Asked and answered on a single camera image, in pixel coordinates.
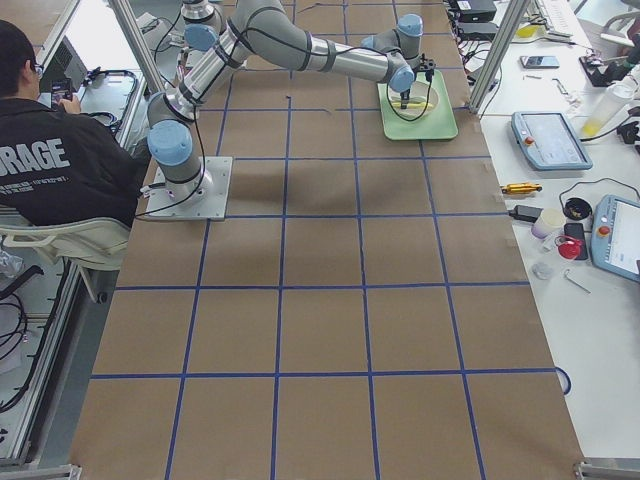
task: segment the blue joint cap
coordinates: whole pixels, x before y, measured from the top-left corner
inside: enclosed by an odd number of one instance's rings
[[[206,52],[218,42],[218,34],[209,25],[190,23],[184,29],[184,39],[191,48]]]
[[[408,37],[422,36],[422,17],[415,13],[408,13],[398,20],[398,30]]]
[[[363,48],[373,48],[373,35],[363,38],[360,42],[360,46]]]
[[[176,120],[156,123],[149,131],[147,143],[156,161],[167,167],[182,165],[193,150],[189,129]]]
[[[394,92],[404,92],[411,88],[411,84],[415,79],[416,77],[411,67],[409,65],[403,65],[396,70],[396,73],[394,73],[391,80],[389,80],[389,87],[391,87],[391,90]]]

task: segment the white table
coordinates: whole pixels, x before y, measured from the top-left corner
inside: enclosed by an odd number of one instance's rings
[[[589,45],[568,4],[567,15],[568,21],[575,21],[574,41]],[[509,208],[516,204],[560,208],[558,194],[578,181],[611,177],[640,187],[640,155],[613,134],[585,144],[594,166],[577,172],[534,170],[515,142],[510,120],[511,113],[519,110],[569,113],[579,131],[603,92],[591,86],[578,63],[584,53],[582,47],[541,40],[512,45],[502,62],[501,88],[481,122],[498,179],[502,185],[532,181],[543,186],[534,195],[506,197]],[[561,67],[524,70],[518,63],[520,55],[556,55]],[[581,99],[579,108],[571,109],[553,78],[559,78]],[[624,118],[622,112],[610,126]],[[581,185],[563,198],[582,197],[595,208],[608,193],[637,200],[632,190],[613,182]],[[583,453],[587,457],[640,458],[640,284],[595,268],[590,260],[569,262],[557,251],[545,253],[530,227],[513,222],[554,362],[573,382],[565,398]],[[546,281],[536,278],[531,265],[537,261],[554,266],[556,275]],[[565,268],[592,293],[563,278]]]

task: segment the tablet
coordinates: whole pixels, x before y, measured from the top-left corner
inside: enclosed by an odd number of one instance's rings
[[[591,258],[596,267],[640,282],[640,203],[605,196],[593,217]]]
[[[537,170],[588,170],[593,166],[562,112],[515,112],[511,127],[525,157]]]

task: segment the green tray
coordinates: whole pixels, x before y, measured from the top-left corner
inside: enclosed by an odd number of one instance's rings
[[[426,82],[424,73],[418,74],[420,81]],[[415,122],[399,118],[387,101],[387,84],[378,84],[380,111],[384,134],[390,140],[450,140],[458,135],[458,126],[453,116],[451,102],[439,70],[433,75],[432,87],[438,92],[438,106],[434,111]]]

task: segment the smartphone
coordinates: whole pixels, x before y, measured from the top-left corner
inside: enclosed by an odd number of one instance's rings
[[[58,105],[63,98],[71,100],[73,98],[73,86],[70,78],[54,80],[51,82],[51,106]]]
[[[560,68],[560,62],[553,55],[520,57],[520,63],[524,68]]]

